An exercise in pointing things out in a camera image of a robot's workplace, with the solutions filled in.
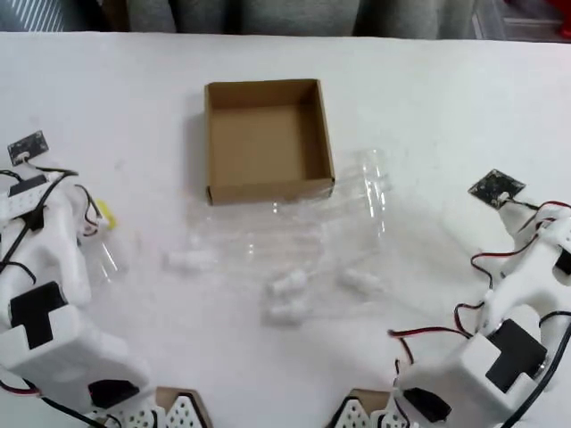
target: cardboard box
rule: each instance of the cardboard box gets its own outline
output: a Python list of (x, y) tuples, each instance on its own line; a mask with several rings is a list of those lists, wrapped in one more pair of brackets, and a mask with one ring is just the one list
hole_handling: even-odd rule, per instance
[(318, 80), (210, 83), (205, 104), (212, 204), (292, 200), (333, 189)]

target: white tabletop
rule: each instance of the white tabletop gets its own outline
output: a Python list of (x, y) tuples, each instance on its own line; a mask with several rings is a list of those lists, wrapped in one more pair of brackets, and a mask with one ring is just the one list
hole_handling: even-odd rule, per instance
[[(135, 243), (128, 281), (98, 292), (89, 313), (147, 359), (159, 384), (197, 389), (217, 428), (324, 425), (352, 387), (389, 388), (401, 349), (385, 330), (418, 324), (387, 313), (280, 330), (261, 324), (255, 288), (236, 293), (163, 271), (161, 255), (183, 242), (188, 199), (203, 196), (205, 84), (321, 79), (334, 157), (384, 149), (394, 197), (408, 202), (402, 215), (428, 225), (426, 235), (403, 233), (410, 259), (395, 269), (401, 292), (417, 299), (440, 299), (443, 283), (475, 299), (486, 285), (468, 253), (511, 248), (497, 215), (467, 195), (490, 169), (571, 200), (569, 45), (1, 34), (0, 58), (4, 144), (43, 129), (54, 157), (80, 171)], [(434, 340), (414, 346), (422, 353)], [(564, 387), (522, 426), (561, 426), (571, 416), (559, 404)], [(19, 410), (0, 412), (19, 418), (6, 426), (45, 414), (72, 425), (23, 400), (0, 393), (0, 408)]]

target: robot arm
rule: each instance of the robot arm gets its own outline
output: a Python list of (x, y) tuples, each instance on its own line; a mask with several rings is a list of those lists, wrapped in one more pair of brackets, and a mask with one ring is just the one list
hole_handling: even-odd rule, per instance
[[(571, 314), (571, 207), (546, 202), (533, 212), (526, 205), (499, 209), (517, 254), (484, 296), (477, 333), (446, 358), (403, 370), (395, 382), (393, 397), (423, 428), (508, 428), (548, 383), (556, 384), (552, 376), (571, 336), (571, 318), (553, 316)], [(508, 319), (521, 305), (544, 320), (540, 342)]]
[[(0, 273), (0, 365), (65, 407), (108, 409), (143, 391), (148, 370), (81, 310), (91, 287), (80, 243), (100, 235), (85, 233), (81, 189), (59, 185), (59, 172), (37, 177), (17, 184), (21, 192), (13, 186), (0, 195), (1, 256), (12, 251), (11, 262), (43, 278), (15, 265)], [(30, 225), (31, 218), (41, 221)]]

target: cable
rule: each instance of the cable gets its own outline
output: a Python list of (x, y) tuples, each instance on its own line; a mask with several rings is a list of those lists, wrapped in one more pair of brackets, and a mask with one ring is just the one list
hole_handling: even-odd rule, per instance
[(24, 162), (26, 162), (26, 164), (30, 165), (32, 168), (42, 172), (63, 172), (63, 173), (67, 172), (67, 173), (73, 173), (74, 176), (78, 175), (76, 171), (73, 171), (71, 169), (39, 167), (38, 165), (34, 165), (27, 159)]
[(112, 421), (114, 421), (114, 422), (119, 426), (119, 428), (123, 428), (123, 425), (121, 424), (121, 421), (120, 421), (119, 419), (117, 419), (115, 416), (113, 416), (113, 415), (107, 415), (107, 417), (108, 417), (109, 419), (111, 419)]
[[(571, 209), (571, 205), (569, 205), (568, 203), (564, 203), (564, 202), (561, 202), (561, 201), (546, 201), (546, 202), (542, 203), (542, 204), (539, 206), (538, 211), (539, 211), (541, 208), (545, 207), (546, 205), (557, 205), (558, 207), (563, 207), (563, 208), (569, 208), (569, 209)], [(537, 217), (537, 213), (535, 213), (532, 217), (530, 217), (530, 218), (524, 223), (524, 225), (521, 226), (521, 227), (519, 228), (519, 230), (517, 230), (517, 231), (518, 231), (518, 232), (521, 232), (522, 230), (524, 230), (527, 226), (529, 226), (529, 224), (530, 224), (532, 221), (535, 220), (536, 217)]]
[(4, 383), (3, 381), (0, 381), (0, 388), (2, 388), (6, 392), (10, 392), (11, 394), (15, 395), (37, 396), (40, 393), (40, 390), (35, 386), (34, 387), (30, 386), (28, 389), (14, 388), (13, 386), (10, 386)]
[(396, 399), (394, 399), (394, 404), (396, 405), (396, 408), (398, 408), (398, 409), (399, 409), (399, 412), (401, 413), (402, 417), (403, 417), (403, 418), (404, 418), (404, 420), (406, 421), (406, 425), (404, 425), (404, 426), (405, 426), (405, 428), (409, 428), (409, 427), (410, 427), (410, 420), (409, 420), (409, 417), (407, 416), (407, 414), (406, 414), (406, 413), (404, 413), (404, 410), (402, 410), (402, 407), (401, 407), (401, 405), (399, 404), (399, 402), (398, 402)]
[[(543, 317), (542, 321), (540, 321), (540, 323), (547, 321), (548, 319), (550, 319), (551, 317), (555, 317), (556, 315), (564, 315), (567, 317), (571, 316), (571, 314), (566, 312), (566, 311), (551, 312), (550, 314), (547, 314), (545, 317)], [(555, 352), (555, 355), (553, 356), (553, 360), (551, 361), (550, 367), (547, 369), (547, 372), (545, 372), (545, 375), (539, 381), (539, 383), (535, 387), (534, 391), (529, 395), (529, 397), (527, 397), (527, 399), (514, 412), (514, 414), (512, 416), (510, 416), (506, 422), (503, 423), (501, 428), (511, 428), (512, 426), (514, 426), (521, 419), (521, 417), (525, 414), (525, 412), (527, 412), (527, 410), (529, 410), (529, 408), (535, 403), (537, 398), (541, 395), (543, 390), (547, 387), (551, 378), (553, 377), (553, 375), (557, 371), (559, 363), (561, 362), (561, 359), (563, 358), (563, 354), (565, 353), (565, 349), (567, 348), (567, 345), (569, 344), (569, 339), (571, 339), (571, 322), (567, 326), (566, 331), (563, 333), (563, 338), (561, 339), (561, 342), (559, 343), (557, 351)]]
[(571, 312), (569, 312), (568, 310), (556, 310), (554, 312), (550, 312), (545, 317), (543, 317), (542, 319), (539, 320), (539, 326), (541, 327), (545, 321), (547, 321), (548, 319), (553, 318), (553, 317), (558, 317), (559, 315), (571, 317)]
[[(412, 356), (412, 351), (410, 350), (409, 344), (402, 338), (402, 337), (398, 337), (396, 338), (399, 340), (399, 342), (401, 343), (402, 347), (404, 348), (404, 351), (407, 354), (407, 357), (409, 358), (409, 364), (412, 366), (414, 364), (414, 357)], [(394, 360), (394, 368), (396, 370), (396, 375), (400, 375), (401, 374), (401, 361), (396, 358)]]
[[(30, 387), (30, 389), (37, 390), (37, 387), (36, 387), (36, 385), (34, 385), (34, 383), (27, 381), (26, 379), (24, 379), (24, 382)], [(81, 415), (79, 412), (73, 410), (72, 408), (65, 407), (63, 404), (60, 404), (60, 403), (56, 403), (55, 401), (53, 401), (52, 399), (49, 399), (48, 397), (41, 397), (41, 399), (49, 407), (52, 407), (56, 410), (59, 410), (60, 412), (66, 414), (67, 416), (75, 417), (76, 419), (83, 422), (84, 424), (88, 424), (89, 426), (92, 426), (94, 428), (107, 428), (105, 425), (99, 424), (97, 421), (94, 421), (93, 419), (90, 419), (87, 416)]]
[(467, 303), (459, 303), (458, 305), (456, 305), (456, 308), (454, 308), (454, 324), (456, 325), (456, 328), (458, 328), (462, 333), (469, 334), (470, 337), (472, 337), (472, 333), (470, 333), (468, 330), (466, 330), (464, 328), (464, 325), (462, 325), (462, 320), (460, 318), (459, 310), (460, 309), (478, 310), (483, 306), (484, 306), (483, 301), (481, 301), (477, 305), (468, 305)]
[(26, 272), (28, 274), (28, 276), (31, 278), (31, 280), (34, 282), (34, 284), (36, 283), (36, 281), (37, 281), (36, 276), (34, 275), (34, 273), (31, 270), (29, 270), (29, 267), (27, 267), (23, 263), (20, 263), (18, 261), (6, 261), (6, 262), (0, 261), (0, 265), (2, 265), (3, 263), (7, 266), (17, 266), (18, 268), (21, 268), (24, 272)]
[(476, 264), (476, 259), (479, 259), (481, 257), (495, 257), (495, 258), (504, 258), (504, 257), (512, 257), (512, 256), (516, 256), (519, 253), (527, 250), (529, 248), (529, 246), (535, 242), (535, 240), (537, 239), (537, 234), (535, 234), (532, 239), (529, 241), (529, 243), (527, 243), (526, 245), (524, 245), (522, 248), (520, 248), (517, 251), (510, 251), (510, 252), (479, 252), (477, 254), (475, 254), (474, 256), (472, 256), (470, 258), (470, 264), (472, 265), (473, 268), (479, 270), (480, 272), (485, 273), (488, 278), (490, 279), (490, 290), (493, 288), (493, 276), (492, 274), (487, 271), (486, 269), (484, 269), (483, 267), (480, 267)]
[(0, 175), (16, 178), (19, 182), (24, 181), (20, 174), (16, 174), (14, 171), (9, 169), (0, 169)]
[(404, 348), (407, 357), (409, 358), (409, 364), (412, 366), (414, 364), (414, 357), (412, 356), (412, 351), (410, 350), (409, 344), (402, 337), (399, 337), (398, 339), (402, 347)]
[(537, 205), (533, 205), (532, 203), (529, 202), (521, 202), (521, 201), (516, 201), (513, 198), (509, 198), (506, 200), (506, 202), (511, 202), (511, 203), (515, 203), (516, 205), (522, 205), (524, 207), (529, 208), (530, 210), (534, 210), (534, 211), (539, 211), (539, 207)]
[(13, 254), (18, 249), (18, 246), (21, 244), (22, 240), (24, 239), (24, 236), (30, 230), (31, 225), (33, 225), (37, 221), (37, 217), (44, 210), (44, 204), (46, 203), (47, 198), (52, 193), (52, 191), (55, 189), (55, 187), (57, 185), (59, 185), (64, 178), (76, 176), (77, 174), (78, 173), (74, 172), (74, 171), (64, 172), (59, 177), (57, 177), (53, 181), (53, 183), (46, 189), (46, 191), (44, 192), (44, 194), (40, 198), (39, 202), (37, 203), (36, 208), (33, 211), (31, 211), (30, 216), (28, 218), (28, 221), (26, 221), (26, 224), (24, 225), (24, 227), (22, 228), (22, 230), (20, 231), (20, 233), (18, 234), (18, 236), (14, 240), (12, 246), (8, 249), (8, 251), (4, 255), (4, 258), (2, 259), (2, 261), (0, 261), (0, 274), (2, 272), (4, 272), (4, 269), (6, 268), (6, 266), (9, 266), (8, 263), (10, 262), (10, 258), (13, 256)]
[(389, 336), (395, 338), (403, 338), (423, 333), (456, 333), (464, 336), (467, 339), (470, 338), (469, 334), (463, 333), (459, 330), (454, 330), (453, 328), (440, 327), (440, 326), (415, 328), (413, 330), (400, 330), (400, 331), (388, 330), (387, 332)]
[[(95, 216), (97, 218), (101, 218), (101, 211), (97, 207), (97, 204), (95, 203), (95, 201), (94, 201), (93, 197), (91, 196), (91, 194), (89, 193), (89, 191), (83, 185), (75, 185), (75, 186), (80, 188), (81, 190), (83, 190), (83, 192), (86, 194), (87, 208), (86, 208), (86, 212), (85, 212), (83, 218), (91, 226), (98, 227), (99, 225), (97, 223), (95, 223), (93, 220), (90, 220), (89, 217), (87, 216), (87, 214), (89, 213), (89, 207), (93, 207), (93, 209), (95, 211)], [(85, 236), (91, 236), (91, 235), (95, 235), (96, 233), (97, 233), (97, 231), (94, 231), (93, 233), (91, 233), (89, 235), (85, 235), (85, 234), (84, 235)]]

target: black circuit board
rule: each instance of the black circuit board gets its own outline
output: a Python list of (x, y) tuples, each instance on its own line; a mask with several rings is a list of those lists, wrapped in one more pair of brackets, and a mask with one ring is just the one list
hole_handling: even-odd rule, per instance
[(502, 193), (507, 192), (510, 198), (514, 198), (524, 188), (525, 185), (515, 178), (497, 169), (492, 169), (484, 178), (470, 187), (468, 192), (492, 208), (499, 210), (505, 203), (505, 201), (500, 201)]
[(49, 150), (47, 146), (46, 139), (44, 138), (44, 133), (42, 131), (37, 131), (31, 136), (26, 136), (16, 143), (12, 143), (8, 146), (8, 153), (10, 153), (10, 160), (12, 165), (20, 165), (24, 162), (24, 159), (34, 159), (42, 153)]

